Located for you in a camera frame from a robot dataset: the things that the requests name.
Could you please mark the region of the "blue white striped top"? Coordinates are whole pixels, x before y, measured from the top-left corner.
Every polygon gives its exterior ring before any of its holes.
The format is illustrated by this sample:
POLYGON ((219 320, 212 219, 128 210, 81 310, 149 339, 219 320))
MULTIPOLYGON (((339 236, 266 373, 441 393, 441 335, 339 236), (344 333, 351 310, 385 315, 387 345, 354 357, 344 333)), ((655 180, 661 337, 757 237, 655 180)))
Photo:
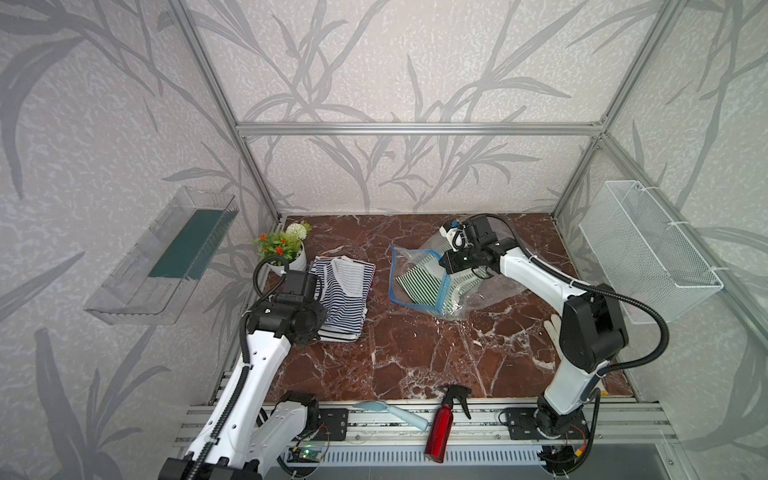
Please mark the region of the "blue white striped top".
POLYGON ((346 256, 315 258, 309 272, 319 277, 319 300, 327 313, 321 329, 361 336, 375 271, 374 264, 346 256))

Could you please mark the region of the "clear vacuum bag blue zip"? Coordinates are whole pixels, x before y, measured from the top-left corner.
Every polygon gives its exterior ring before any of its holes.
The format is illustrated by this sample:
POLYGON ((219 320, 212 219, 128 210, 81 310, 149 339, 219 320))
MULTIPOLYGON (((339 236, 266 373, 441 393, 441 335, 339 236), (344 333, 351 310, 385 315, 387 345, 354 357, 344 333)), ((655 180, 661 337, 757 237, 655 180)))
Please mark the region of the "clear vacuum bag blue zip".
POLYGON ((464 319, 525 290, 499 267, 502 249, 521 244, 501 215, 449 219, 418 249, 391 247, 389 300, 435 318, 464 319))

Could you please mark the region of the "black white striped top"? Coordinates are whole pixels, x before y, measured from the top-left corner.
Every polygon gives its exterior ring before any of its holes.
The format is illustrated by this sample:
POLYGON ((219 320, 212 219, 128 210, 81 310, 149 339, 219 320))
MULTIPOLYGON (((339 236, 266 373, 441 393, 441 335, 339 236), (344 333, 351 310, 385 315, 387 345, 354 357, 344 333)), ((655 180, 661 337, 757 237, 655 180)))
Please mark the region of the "black white striped top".
POLYGON ((343 333, 321 329, 318 332, 319 339, 324 342, 353 343, 360 338, 359 333, 343 333))

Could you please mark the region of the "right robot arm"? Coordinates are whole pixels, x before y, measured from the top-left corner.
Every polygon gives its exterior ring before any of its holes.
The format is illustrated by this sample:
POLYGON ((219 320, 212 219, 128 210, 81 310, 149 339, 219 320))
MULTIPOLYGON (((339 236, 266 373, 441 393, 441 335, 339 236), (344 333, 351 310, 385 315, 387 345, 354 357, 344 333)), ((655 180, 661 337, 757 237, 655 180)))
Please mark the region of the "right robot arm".
POLYGON ((534 419, 546 438, 558 438, 600 397, 604 369, 628 344, 615 292, 606 285, 580 284, 539 260, 515 234, 501 238, 488 215, 448 221, 439 229, 449 249, 439 264, 448 273, 487 268, 530 290, 560 317, 557 342, 562 359, 537 401, 534 419))

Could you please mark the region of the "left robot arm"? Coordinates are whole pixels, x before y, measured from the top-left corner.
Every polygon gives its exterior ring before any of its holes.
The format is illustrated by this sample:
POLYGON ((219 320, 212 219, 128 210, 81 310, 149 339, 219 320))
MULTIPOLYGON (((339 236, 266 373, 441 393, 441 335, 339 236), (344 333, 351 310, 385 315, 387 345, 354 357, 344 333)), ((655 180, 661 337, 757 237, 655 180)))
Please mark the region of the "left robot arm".
POLYGON ((291 348, 319 336, 326 313, 318 278, 288 270, 244 312, 241 356, 212 414, 180 459, 169 458, 162 479, 260 479, 295 441, 321 427, 315 395, 289 392, 272 412, 263 405, 291 348))

